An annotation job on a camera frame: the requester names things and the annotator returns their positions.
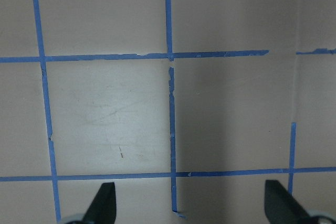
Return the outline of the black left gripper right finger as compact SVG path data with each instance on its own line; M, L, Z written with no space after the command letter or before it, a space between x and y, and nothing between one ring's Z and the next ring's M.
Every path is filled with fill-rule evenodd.
M271 224L315 223L278 180L265 181L264 211Z

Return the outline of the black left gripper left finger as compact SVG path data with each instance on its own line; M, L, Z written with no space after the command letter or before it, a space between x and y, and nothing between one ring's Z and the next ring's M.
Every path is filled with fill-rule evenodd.
M88 210L82 223L114 224L117 215L115 183L103 183Z

